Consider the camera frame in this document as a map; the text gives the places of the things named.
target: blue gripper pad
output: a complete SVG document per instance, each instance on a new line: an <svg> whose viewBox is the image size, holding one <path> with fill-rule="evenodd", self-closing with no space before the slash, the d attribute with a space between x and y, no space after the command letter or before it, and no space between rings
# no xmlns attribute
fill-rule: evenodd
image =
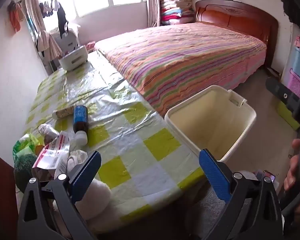
<svg viewBox="0 0 300 240"><path fill-rule="evenodd" d="M101 167L101 155L99 152L95 151L92 157L89 157L84 163L80 173L75 178L71 185L71 201L75 203L82 200L84 194L86 193L88 187L90 186L93 178L97 174Z"/></svg>
<svg viewBox="0 0 300 240"><path fill-rule="evenodd" d="M219 199L230 201L230 182L207 149L201 150L199 164Z"/></svg>

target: checkered tablecloth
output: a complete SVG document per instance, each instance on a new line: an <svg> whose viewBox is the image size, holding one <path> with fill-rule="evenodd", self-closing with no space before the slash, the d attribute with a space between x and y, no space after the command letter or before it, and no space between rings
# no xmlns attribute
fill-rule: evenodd
<svg viewBox="0 0 300 240"><path fill-rule="evenodd" d="M55 121L52 112L72 104L87 106L88 153L97 150L96 178L112 191L110 204L88 226L106 232L170 203L203 177L198 158L171 134L157 112L97 52L71 72L58 70L38 89L25 133L43 141L38 126L74 134L72 116Z"/></svg>

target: bucket handle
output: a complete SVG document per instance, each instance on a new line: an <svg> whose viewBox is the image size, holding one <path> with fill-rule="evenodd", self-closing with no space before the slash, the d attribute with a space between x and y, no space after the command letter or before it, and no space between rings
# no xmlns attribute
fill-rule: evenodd
<svg viewBox="0 0 300 240"><path fill-rule="evenodd" d="M245 98L243 98L242 96L240 96L239 94L237 94L236 92L234 92L231 89L228 90L228 94L229 94L229 100L230 100L230 102L232 102L233 104L235 104L237 107L240 107L244 103L247 102L247 100Z"/></svg>

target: bottle cap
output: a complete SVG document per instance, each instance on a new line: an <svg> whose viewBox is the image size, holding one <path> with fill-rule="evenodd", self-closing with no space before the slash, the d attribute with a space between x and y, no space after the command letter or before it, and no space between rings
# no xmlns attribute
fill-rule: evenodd
<svg viewBox="0 0 300 240"><path fill-rule="evenodd" d="M77 131L74 139L78 146L85 146L88 143L88 137L85 131Z"/></svg>

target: green ball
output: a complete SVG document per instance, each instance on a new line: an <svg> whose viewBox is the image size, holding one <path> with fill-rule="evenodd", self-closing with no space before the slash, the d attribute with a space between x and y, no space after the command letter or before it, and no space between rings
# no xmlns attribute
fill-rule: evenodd
<svg viewBox="0 0 300 240"><path fill-rule="evenodd" d="M29 179L33 177L31 169L36 159L37 156L33 154L21 155L14 164L14 179L18 189L20 189L22 193L26 191Z"/></svg>

